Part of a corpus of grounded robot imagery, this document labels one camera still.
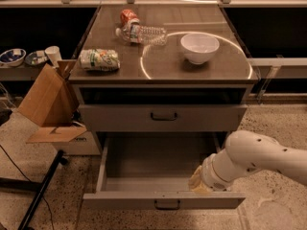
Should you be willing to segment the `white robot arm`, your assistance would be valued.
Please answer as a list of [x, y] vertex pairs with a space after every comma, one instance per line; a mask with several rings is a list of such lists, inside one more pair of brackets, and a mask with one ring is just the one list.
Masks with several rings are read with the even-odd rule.
[[201, 195], [226, 191], [236, 179], [263, 170], [307, 185], [307, 151], [284, 147], [266, 135], [234, 131], [227, 136], [222, 150], [206, 157], [196, 168], [188, 186]]

